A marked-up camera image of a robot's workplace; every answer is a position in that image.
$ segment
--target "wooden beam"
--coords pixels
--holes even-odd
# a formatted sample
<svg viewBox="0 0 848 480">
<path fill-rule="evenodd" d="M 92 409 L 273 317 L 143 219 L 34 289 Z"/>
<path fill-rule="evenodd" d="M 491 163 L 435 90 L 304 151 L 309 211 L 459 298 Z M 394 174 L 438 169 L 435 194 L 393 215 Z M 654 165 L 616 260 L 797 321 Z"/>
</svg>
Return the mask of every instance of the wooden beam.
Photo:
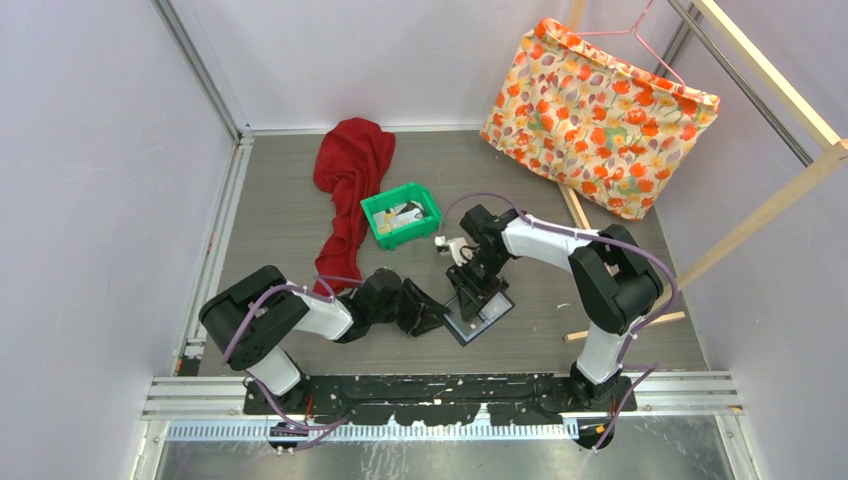
<svg viewBox="0 0 848 480">
<path fill-rule="evenodd" d="M 577 30 L 580 26 L 580 19 L 583 17 L 583 9 L 586 7 L 586 0 L 573 0 L 571 9 L 568 12 L 568 18 L 565 20 L 565 26 L 570 30 Z M 583 206 L 580 205 L 580 197 L 577 196 L 571 187 L 559 184 L 559 191 L 562 193 L 562 198 L 565 200 L 565 206 L 568 207 L 568 213 L 574 220 L 574 225 L 577 228 L 589 229 L 589 219 L 586 218 L 586 212 L 583 211 Z"/>
<path fill-rule="evenodd" d="M 660 323 L 673 322 L 675 320 L 681 320 L 681 319 L 684 319 L 684 318 L 686 318 L 686 314 L 683 313 L 683 312 L 667 313 L 665 315 L 660 316 L 659 318 L 657 318 L 653 322 L 649 323 L 648 326 L 650 327 L 650 326 L 653 326 L 653 325 L 659 325 Z M 589 336 L 588 330 L 583 330 L 582 332 L 569 333 L 568 335 L 565 336 L 565 341 L 566 342 L 576 342 L 577 340 L 583 340 L 584 338 L 586 338 L 588 336 Z"/>
<path fill-rule="evenodd" d="M 822 180 L 846 164 L 848 164 L 848 140 L 840 140 L 825 150 L 812 165 L 805 168 L 797 177 L 778 190 L 777 193 L 754 210 L 754 213 L 749 215 L 692 266 L 687 268 L 682 275 L 677 277 L 680 289 L 688 287 L 704 272 L 735 250 L 736 247 L 751 238 L 790 205 L 815 188 Z M 659 308 L 665 304 L 670 296 L 671 292 L 666 288 L 659 300 L 654 303 L 654 308 Z"/>
<path fill-rule="evenodd" d="M 829 148 L 841 138 L 830 128 L 818 112 L 804 100 L 804 97 L 780 74 L 774 65 L 763 55 L 742 30 L 733 23 L 713 0 L 692 0 L 698 10 L 710 22 L 718 33 L 727 40 L 736 52 L 748 64 L 754 73 L 774 93 L 811 137 L 822 148 Z"/>
</svg>

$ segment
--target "orange floral cloth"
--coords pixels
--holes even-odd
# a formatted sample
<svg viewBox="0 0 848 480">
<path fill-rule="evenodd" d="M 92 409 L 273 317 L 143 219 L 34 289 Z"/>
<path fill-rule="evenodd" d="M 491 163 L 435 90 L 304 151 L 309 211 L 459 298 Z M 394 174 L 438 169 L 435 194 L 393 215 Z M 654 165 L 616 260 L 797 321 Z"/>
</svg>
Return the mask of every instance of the orange floral cloth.
<svg viewBox="0 0 848 480">
<path fill-rule="evenodd" d="M 639 220 L 715 119 L 719 98 L 568 32 L 546 18 L 521 39 L 480 133 L 533 172 Z"/>
</svg>

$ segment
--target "green basket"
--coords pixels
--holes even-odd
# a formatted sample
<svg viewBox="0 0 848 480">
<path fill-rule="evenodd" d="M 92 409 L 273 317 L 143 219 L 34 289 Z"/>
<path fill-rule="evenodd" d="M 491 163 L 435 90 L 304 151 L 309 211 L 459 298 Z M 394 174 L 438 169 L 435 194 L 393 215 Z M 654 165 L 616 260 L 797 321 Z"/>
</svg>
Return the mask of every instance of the green basket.
<svg viewBox="0 0 848 480">
<path fill-rule="evenodd" d="M 387 210 L 410 200 L 420 203 L 424 207 L 424 213 L 427 216 L 418 222 L 398 228 L 397 230 L 392 230 L 389 233 L 378 233 L 373 215 L 380 210 Z M 439 211 L 439 207 L 436 205 L 436 201 L 433 200 L 430 190 L 417 183 L 401 185 L 388 192 L 366 198 L 360 203 L 362 204 L 362 210 L 365 211 L 365 217 L 371 225 L 371 231 L 377 237 L 377 243 L 384 250 L 394 250 L 401 243 L 415 238 L 426 238 L 439 228 L 439 222 L 442 221 L 442 212 Z"/>
</svg>

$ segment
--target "pink hanger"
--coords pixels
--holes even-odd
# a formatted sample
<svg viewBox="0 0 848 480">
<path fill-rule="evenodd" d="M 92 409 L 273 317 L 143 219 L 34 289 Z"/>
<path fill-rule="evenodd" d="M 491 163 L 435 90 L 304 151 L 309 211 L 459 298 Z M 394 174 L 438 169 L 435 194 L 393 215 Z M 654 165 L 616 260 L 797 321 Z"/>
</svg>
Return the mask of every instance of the pink hanger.
<svg viewBox="0 0 848 480">
<path fill-rule="evenodd" d="M 680 75 L 677 74 L 677 72 L 675 72 L 670 66 L 668 66 L 668 64 L 665 63 L 665 61 L 662 58 L 660 58 L 659 55 L 657 55 L 657 52 L 655 52 L 653 48 L 648 46 L 648 44 L 645 42 L 645 40 L 642 39 L 642 36 L 639 35 L 639 27 L 641 26 L 642 19 L 645 18 L 645 14 L 648 13 L 648 10 L 651 8 L 651 5 L 653 3 L 654 3 L 654 0 L 650 0 L 648 2 L 648 5 L 645 7 L 645 10 L 643 10 L 642 13 L 639 15 L 639 18 L 636 19 L 636 23 L 634 23 L 633 26 L 630 27 L 627 30 L 613 30 L 613 31 L 610 31 L 610 32 L 580 32 L 580 33 L 569 32 L 569 33 L 564 33 L 563 35 L 567 35 L 567 36 L 577 35 L 577 36 L 583 37 L 583 36 L 587 36 L 587 35 L 627 35 L 628 33 L 632 33 L 636 36 L 636 39 L 639 40 L 639 43 L 641 43 L 645 48 L 647 48 L 648 51 L 651 52 L 651 55 L 653 55 L 657 60 L 659 60 L 660 63 L 662 64 L 662 66 L 665 67 L 666 70 L 671 72 L 672 75 L 674 75 L 674 77 L 680 82 L 680 84 L 683 85 L 683 88 L 684 88 L 684 91 L 685 91 L 686 82 L 683 81 L 683 78 L 681 78 Z"/>
</svg>

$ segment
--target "red towel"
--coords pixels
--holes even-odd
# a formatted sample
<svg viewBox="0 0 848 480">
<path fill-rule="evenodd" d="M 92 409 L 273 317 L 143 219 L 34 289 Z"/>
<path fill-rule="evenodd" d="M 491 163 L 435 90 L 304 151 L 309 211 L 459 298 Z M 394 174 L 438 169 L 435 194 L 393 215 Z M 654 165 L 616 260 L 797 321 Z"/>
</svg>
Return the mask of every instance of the red towel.
<svg viewBox="0 0 848 480">
<path fill-rule="evenodd" d="M 394 151 L 394 134 L 362 118 L 345 120 L 324 137 L 312 180 L 321 191 L 333 194 L 336 217 L 333 234 L 315 259 L 318 274 L 362 278 L 356 251 L 368 232 L 368 220 L 359 201 L 380 193 Z M 336 293 L 350 286 L 335 280 L 327 283 Z M 314 290 L 328 293 L 318 283 Z"/>
</svg>

